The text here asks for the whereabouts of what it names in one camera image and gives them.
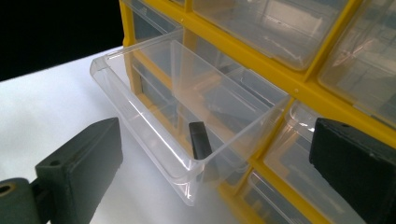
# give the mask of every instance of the white table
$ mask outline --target white table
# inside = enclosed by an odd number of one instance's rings
[[[35,165],[52,151],[118,115],[89,74],[103,54],[0,82],[0,180],[33,181]],[[92,223],[237,223],[217,193],[185,205],[122,125],[121,132],[124,162]]]

